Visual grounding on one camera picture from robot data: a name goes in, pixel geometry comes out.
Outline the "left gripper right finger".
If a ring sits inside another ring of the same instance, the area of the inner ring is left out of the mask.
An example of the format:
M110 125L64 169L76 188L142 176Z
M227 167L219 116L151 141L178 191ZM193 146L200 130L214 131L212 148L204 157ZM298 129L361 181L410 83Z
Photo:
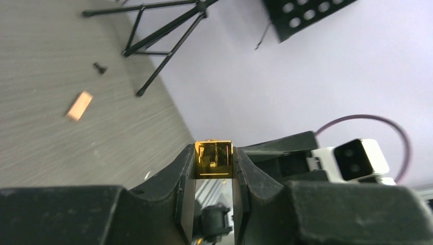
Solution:
M233 162L236 244L432 244L432 211L409 188L279 183L239 149Z

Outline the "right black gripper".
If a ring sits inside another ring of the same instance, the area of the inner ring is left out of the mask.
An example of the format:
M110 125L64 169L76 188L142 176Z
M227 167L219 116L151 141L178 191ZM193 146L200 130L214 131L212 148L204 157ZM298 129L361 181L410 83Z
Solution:
M253 168L259 169L277 182L310 181L329 183L323 170L314 170L308 165L313 160L312 151L318 149L314 132L306 131L284 138L257 143L239 148L250 159Z

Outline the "gold black lipstick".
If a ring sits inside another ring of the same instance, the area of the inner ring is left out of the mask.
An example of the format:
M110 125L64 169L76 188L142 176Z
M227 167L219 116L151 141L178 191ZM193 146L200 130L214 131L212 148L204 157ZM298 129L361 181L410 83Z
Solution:
M195 142L195 178L233 178L233 144L230 140Z

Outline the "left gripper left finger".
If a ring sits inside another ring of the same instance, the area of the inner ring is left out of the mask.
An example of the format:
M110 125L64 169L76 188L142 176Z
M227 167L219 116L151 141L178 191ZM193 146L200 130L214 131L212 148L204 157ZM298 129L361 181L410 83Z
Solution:
M1 189L1 244L191 244L195 149L143 183Z

